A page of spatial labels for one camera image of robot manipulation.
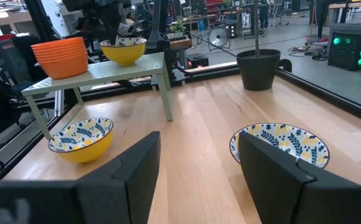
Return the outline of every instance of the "floor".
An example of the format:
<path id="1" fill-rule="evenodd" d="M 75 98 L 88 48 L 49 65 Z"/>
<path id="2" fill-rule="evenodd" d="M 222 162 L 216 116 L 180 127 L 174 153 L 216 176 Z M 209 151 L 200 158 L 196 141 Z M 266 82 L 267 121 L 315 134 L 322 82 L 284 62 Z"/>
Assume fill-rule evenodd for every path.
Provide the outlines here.
<path id="1" fill-rule="evenodd" d="M 304 46 L 307 36 L 309 36 L 311 29 L 309 25 L 308 12 L 302 12 L 295 16 L 288 16 L 283 18 L 284 21 L 289 21 L 290 25 L 281 25 L 278 27 L 268 27 L 265 31 L 266 37 L 260 36 L 260 46 L 262 49 L 277 49 L 282 52 L 281 58 L 290 59 L 293 63 L 293 74 L 318 85 L 335 94 L 343 96 L 344 98 L 353 102 L 361 104 L 361 71 L 350 72 L 339 69 L 337 67 L 327 65 L 327 61 L 319 62 L 312 60 L 310 57 L 295 57 L 302 54 L 290 56 L 288 49 L 291 47 Z M 353 20 L 347 19 L 347 22 L 359 23 L 361 22 L 361 13 L 356 13 Z M 313 28 L 313 34 L 317 33 L 317 28 Z M 324 28 L 324 34 L 329 33 L 329 28 Z M 203 33 L 204 39 L 207 39 L 208 33 Z M 187 54 L 202 53 L 209 58 L 210 65 L 217 65 L 220 63 L 235 62 L 236 58 L 221 51 L 213 50 L 210 52 L 207 43 L 197 45 L 196 39 L 193 39 L 196 46 L 194 50 L 187 50 Z M 243 40 L 241 38 L 232 39 L 230 49 L 225 49 L 233 54 L 238 54 L 246 50 L 253 50 L 255 47 L 254 38 Z M 313 47 L 312 51 L 318 52 L 321 49 Z"/>
<path id="2" fill-rule="evenodd" d="M 161 167 L 149 223 L 260 223 L 240 165 L 229 150 L 244 126 L 286 123 L 320 137 L 331 157 L 326 170 L 361 184 L 361 119 L 275 78 L 273 88 L 243 89 L 239 75 L 172 89 L 174 121 L 167 122 L 157 91 L 89 101 L 71 121 L 106 117 L 115 122 L 106 154 L 90 164 L 70 164 L 39 142 L 5 180 L 77 179 L 161 132 Z M 75 116 L 75 106 L 52 133 Z"/>

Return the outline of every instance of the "green lights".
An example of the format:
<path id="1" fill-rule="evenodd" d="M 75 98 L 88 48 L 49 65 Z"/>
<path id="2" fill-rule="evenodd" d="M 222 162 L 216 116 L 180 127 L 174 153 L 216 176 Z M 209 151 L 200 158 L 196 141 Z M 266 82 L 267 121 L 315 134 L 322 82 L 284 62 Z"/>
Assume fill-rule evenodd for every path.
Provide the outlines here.
<path id="1" fill-rule="evenodd" d="M 357 64 L 358 64 L 358 65 L 361 65 L 361 59 L 359 59 L 359 61 L 357 61 Z"/>
<path id="2" fill-rule="evenodd" d="M 339 44 L 341 40 L 337 37 L 332 41 L 335 45 Z"/>

